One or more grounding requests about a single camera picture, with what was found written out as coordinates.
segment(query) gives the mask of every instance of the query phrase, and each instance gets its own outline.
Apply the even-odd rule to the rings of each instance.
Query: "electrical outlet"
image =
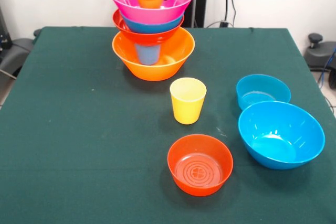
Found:
[[[219,27],[228,27],[229,23],[228,22],[221,22]]]

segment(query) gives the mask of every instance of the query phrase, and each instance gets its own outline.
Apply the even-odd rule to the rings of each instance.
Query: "stack of bowls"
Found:
[[[285,83],[265,74],[245,76],[237,84],[242,113],[238,128],[250,155],[271,169],[292,169],[308,163],[323,150],[319,122],[289,103]]]
[[[192,35],[181,28],[191,0],[113,0],[119,29],[112,47],[140,79],[161,81],[177,73],[193,52]]]

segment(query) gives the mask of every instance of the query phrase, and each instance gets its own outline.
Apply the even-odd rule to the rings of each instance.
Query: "small blue bowl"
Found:
[[[289,102],[290,90],[279,79],[265,74],[251,74],[237,83],[239,107],[244,110],[248,106],[263,101]]]
[[[126,23],[126,25],[130,28],[130,30],[134,33],[138,33],[138,34],[159,34],[159,33],[163,33],[165,31],[169,31],[173,28],[175,28],[176,26],[179,25],[180,21],[182,20],[183,14],[170,22],[167,23],[161,23],[161,24],[143,24],[143,23],[138,23],[138,22],[134,22],[128,18],[126,18],[125,16],[122,15],[122,13],[120,12],[124,22]]]
[[[316,158],[325,137],[307,111],[284,102],[259,102],[245,109],[238,121],[250,155],[271,169],[292,169]]]

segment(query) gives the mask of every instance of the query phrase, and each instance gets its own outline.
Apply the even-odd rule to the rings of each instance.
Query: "pink bowl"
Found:
[[[166,0],[160,9],[140,8],[138,0],[113,0],[128,19],[144,24],[167,23],[180,17],[191,0]]]

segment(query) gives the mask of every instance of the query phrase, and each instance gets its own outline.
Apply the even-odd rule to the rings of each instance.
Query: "red bowl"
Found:
[[[233,169],[232,155],[225,144],[202,134],[177,140],[169,149],[167,162],[177,186],[193,196],[218,191]]]
[[[117,9],[113,14],[113,22],[115,26],[121,31],[129,40],[133,41],[136,44],[143,46],[155,46],[161,44],[168,40],[174,35],[174,33],[180,28],[184,20],[184,15],[178,26],[174,27],[169,31],[165,31],[159,34],[138,34],[132,32],[120,15],[120,11]]]

